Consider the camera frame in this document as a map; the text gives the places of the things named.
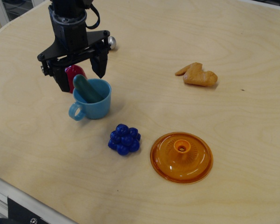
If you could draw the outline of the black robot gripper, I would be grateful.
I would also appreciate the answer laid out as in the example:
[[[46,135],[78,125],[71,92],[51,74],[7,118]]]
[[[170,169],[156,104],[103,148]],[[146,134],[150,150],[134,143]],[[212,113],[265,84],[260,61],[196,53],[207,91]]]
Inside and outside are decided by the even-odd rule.
[[[65,68],[89,59],[93,72],[105,75],[110,50],[107,30],[95,31],[100,15],[91,0],[53,0],[49,15],[55,40],[40,53],[44,75],[53,76],[63,92],[70,92]]]

